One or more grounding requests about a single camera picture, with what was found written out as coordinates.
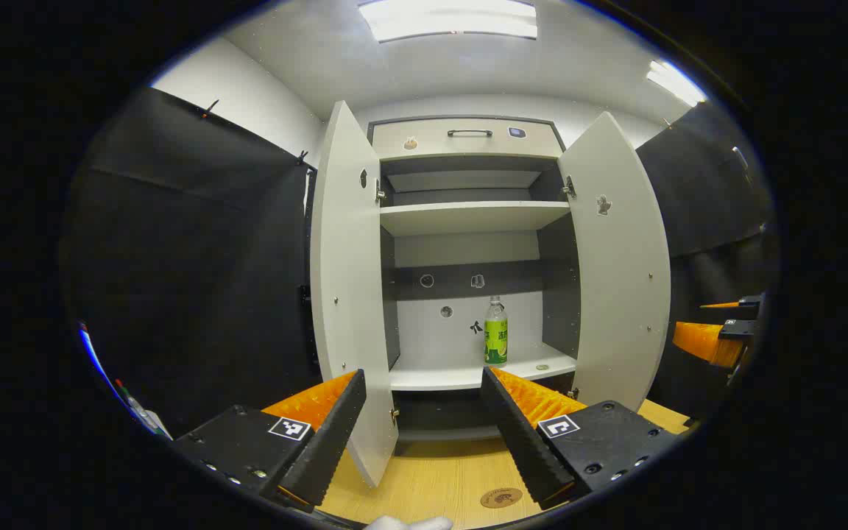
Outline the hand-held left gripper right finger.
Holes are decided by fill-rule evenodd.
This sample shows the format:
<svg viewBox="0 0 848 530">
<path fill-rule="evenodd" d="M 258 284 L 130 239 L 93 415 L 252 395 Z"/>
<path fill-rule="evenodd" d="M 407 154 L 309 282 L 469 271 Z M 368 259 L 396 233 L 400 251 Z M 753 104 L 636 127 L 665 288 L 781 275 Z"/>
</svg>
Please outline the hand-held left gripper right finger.
<svg viewBox="0 0 848 530">
<path fill-rule="evenodd" d="M 480 396 L 541 509 L 635 476 L 679 441 L 616 400 L 582 405 L 495 367 L 482 370 Z"/>
</svg>

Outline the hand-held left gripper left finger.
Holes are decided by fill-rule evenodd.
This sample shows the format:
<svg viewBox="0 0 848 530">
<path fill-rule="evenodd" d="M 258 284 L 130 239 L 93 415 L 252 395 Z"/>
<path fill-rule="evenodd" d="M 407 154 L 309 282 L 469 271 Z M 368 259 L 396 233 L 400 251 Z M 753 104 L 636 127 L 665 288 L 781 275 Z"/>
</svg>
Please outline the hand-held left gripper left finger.
<svg viewBox="0 0 848 530">
<path fill-rule="evenodd" d="M 351 370 L 263 409 L 230 406 L 172 447 L 230 489 L 311 513 L 325 499 L 366 399 L 366 373 Z"/>
</svg>

